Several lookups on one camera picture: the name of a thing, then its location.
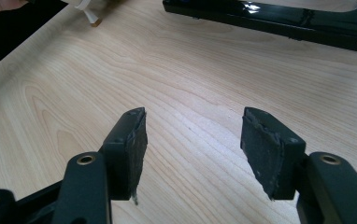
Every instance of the light wooden surface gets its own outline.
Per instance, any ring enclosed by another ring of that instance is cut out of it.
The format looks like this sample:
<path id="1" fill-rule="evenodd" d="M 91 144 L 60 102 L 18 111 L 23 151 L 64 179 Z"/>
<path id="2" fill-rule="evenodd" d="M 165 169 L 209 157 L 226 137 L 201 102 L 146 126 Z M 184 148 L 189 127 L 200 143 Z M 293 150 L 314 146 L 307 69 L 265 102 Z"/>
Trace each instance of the light wooden surface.
<path id="1" fill-rule="evenodd" d="M 273 114 L 357 170 L 357 52 L 164 12 L 65 8 L 0 62 L 0 188 L 17 199 L 62 179 L 127 110 L 148 111 L 139 206 L 116 223 L 299 223 L 270 202 L 239 147 L 245 106 Z"/>

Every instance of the black device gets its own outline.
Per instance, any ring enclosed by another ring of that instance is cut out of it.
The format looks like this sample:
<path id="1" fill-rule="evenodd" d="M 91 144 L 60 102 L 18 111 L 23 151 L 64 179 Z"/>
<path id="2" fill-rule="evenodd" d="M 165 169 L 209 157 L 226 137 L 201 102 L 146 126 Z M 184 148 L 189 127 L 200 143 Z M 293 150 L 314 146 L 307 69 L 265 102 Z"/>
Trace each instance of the black device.
<path id="1" fill-rule="evenodd" d="M 22 200 L 0 189 L 0 223 L 111 223 L 109 200 L 136 196 L 147 147 L 144 108 L 125 113 L 98 152 L 71 159 L 64 179 Z M 241 148 L 273 200 L 299 192 L 301 223 L 357 224 L 357 173 L 343 158 L 305 153 L 305 141 L 262 110 L 247 107 Z"/>
<path id="2" fill-rule="evenodd" d="M 62 181 L 17 202 L 0 189 L 0 224 L 112 223 L 110 200 L 136 201 L 147 143 L 145 109 L 124 113 L 98 152 L 68 162 Z"/>
<path id="3" fill-rule="evenodd" d="M 301 223 L 357 224 L 357 173 L 343 158 L 305 153 L 305 141 L 269 113 L 247 107 L 240 147 L 255 177 L 273 200 L 297 190 Z"/>
<path id="4" fill-rule="evenodd" d="M 167 12 L 357 51 L 357 8 L 329 12 L 238 0 L 164 0 Z"/>

